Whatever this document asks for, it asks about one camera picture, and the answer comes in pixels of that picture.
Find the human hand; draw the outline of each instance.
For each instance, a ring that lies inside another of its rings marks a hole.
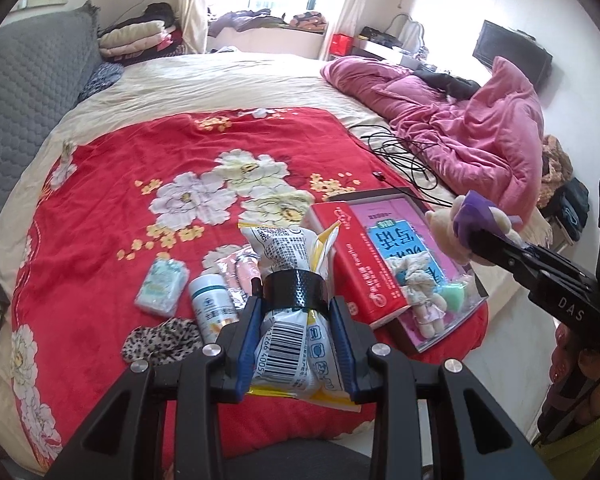
[[[557,347],[552,354],[552,365],[549,370],[549,378],[552,383],[557,383],[567,377],[574,366],[579,366],[583,375],[597,381],[600,378],[600,354],[591,350],[583,350],[577,357],[577,360],[565,350],[565,346],[571,338],[570,330],[563,324],[555,331],[555,341]],[[600,384],[591,393],[588,399],[584,400],[576,408],[575,421],[586,426],[600,417]]]

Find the metal bolt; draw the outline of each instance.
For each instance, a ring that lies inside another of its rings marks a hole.
[[[216,343],[204,345],[202,347],[202,353],[207,357],[215,357],[222,351],[222,347]]]
[[[376,343],[371,347],[371,351],[376,355],[389,355],[391,347],[384,343]]]
[[[138,359],[138,361],[133,361],[130,366],[131,371],[135,374],[141,374],[142,372],[145,372],[148,367],[149,363],[144,359]]]
[[[445,361],[445,368],[453,374],[457,374],[462,371],[462,363],[458,359],[447,359]]]

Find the blue gripper pad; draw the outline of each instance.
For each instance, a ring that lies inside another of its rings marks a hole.
[[[251,386],[251,378],[253,377],[253,369],[255,366],[255,353],[256,346],[260,341],[260,323],[262,321],[262,300],[256,299],[253,305],[253,311],[249,318],[247,326],[247,332],[242,342],[242,348],[240,349],[240,357],[238,357],[238,373],[235,382],[236,392],[240,398],[244,397],[244,394],[249,390]]]
[[[359,391],[356,362],[351,352],[351,344],[347,336],[344,320],[335,299],[332,299],[329,303],[329,319],[331,323],[331,337],[336,349],[336,357],[342,381],[344,382],[344,389],[354,398]]]

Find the barcode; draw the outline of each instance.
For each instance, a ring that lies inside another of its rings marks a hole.
[[[304,326],[276,321],[270,332],[267,362],[261,375],[272,383],[291,384],[302,353]]]

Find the television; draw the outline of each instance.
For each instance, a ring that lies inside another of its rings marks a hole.
[[[504,57],[517,66],[536,91],[542,88],[549,77],[554,58],[537,45],[531,36],[485,20],[475,45],[474,57],[491,69],[496,56]]]

